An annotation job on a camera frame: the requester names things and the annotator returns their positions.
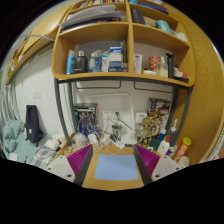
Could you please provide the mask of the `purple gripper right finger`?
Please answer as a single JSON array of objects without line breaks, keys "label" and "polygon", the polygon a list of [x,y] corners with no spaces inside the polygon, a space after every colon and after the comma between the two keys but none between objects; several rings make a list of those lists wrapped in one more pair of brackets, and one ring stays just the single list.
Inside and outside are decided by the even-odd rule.
[{"label": "purple gripper right finger", "polygon": [[134,146],[134,156],[145,185],[181,170],[169,156],[158,156],[139,145]]}]

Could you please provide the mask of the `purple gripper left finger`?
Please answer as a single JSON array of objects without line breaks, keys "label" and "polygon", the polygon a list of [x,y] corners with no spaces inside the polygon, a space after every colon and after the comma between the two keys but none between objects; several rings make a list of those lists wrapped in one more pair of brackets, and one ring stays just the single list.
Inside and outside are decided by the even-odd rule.
[{"label": "purple gripper left finger", "polygon": [[88,145],[71,155],[58,156],[45,170],[81,186],[93,156],[93,146]]}]

